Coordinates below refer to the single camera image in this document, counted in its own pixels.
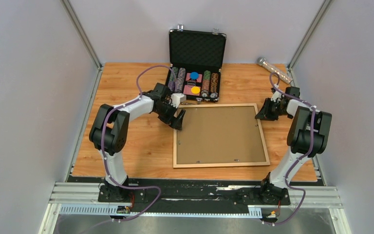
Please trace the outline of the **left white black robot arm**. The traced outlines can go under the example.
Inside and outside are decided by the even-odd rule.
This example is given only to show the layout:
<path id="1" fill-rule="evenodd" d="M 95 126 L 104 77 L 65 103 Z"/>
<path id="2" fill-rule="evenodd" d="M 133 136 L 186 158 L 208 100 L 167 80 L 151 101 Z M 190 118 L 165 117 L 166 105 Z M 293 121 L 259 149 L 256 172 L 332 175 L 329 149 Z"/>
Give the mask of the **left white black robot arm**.
<path id="1" fill-rule="evenodd" d="M 102 156 L 106 172 L 104 188 L 117 201 L 125 201 L 132 189 L 122 156 L 130 122 L 144 114 L 156 113 L 164 124 L 181 130 L 185 111 L 178 107 L 186 99 L 185 94 L 173 93 L 166 85 L 157 83 L 153 90 L 141 92 L 130 101 L 99 107 L 89 140 Z"/>

